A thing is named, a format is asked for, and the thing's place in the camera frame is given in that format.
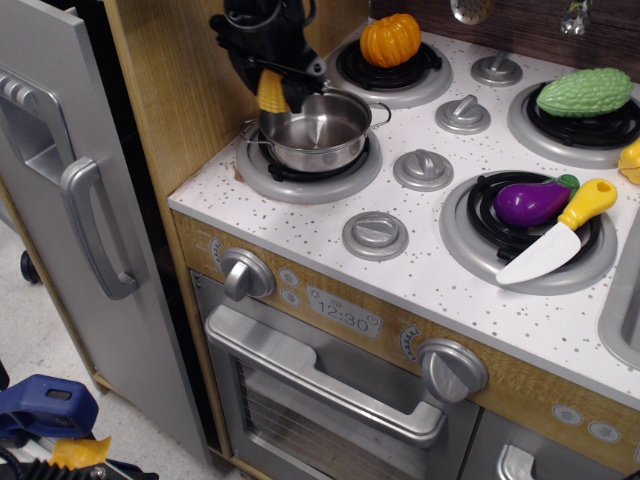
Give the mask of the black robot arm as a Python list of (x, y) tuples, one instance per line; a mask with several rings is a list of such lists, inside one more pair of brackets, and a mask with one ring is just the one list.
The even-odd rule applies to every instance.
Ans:
[(304, 35), (316, 3), (225, 1), (223, 8), (209, 26), (259, 108), (301, 112), (307, 97), (320, 94), (326, 81), (327, 65)]

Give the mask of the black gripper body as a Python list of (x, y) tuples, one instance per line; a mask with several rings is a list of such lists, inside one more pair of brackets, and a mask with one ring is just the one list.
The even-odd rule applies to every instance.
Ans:
[(283, 16), (255, 26), (234, 24), (225, 15), (214, 15), (210, 27), (217, 33), (218, 44), (280, 74), (304, 73), (324, 75), (325, 61), (307, 42), (303, 28)]

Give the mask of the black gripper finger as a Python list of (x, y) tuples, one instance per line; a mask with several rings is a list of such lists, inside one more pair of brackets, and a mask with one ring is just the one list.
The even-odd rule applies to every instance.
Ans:
[(228, 56), (239, 78), (249, 91), (256, 96), (263, 67), (260, 64), (252, 62), (248, 58), (241, 56), (235, 50), (229, 50)]
[(292, 113), (300, 113), (306, 98), (314, 94), (321, 94), (324, 86), (324, 75), (287, 73), (282, 80), (284, 97)]

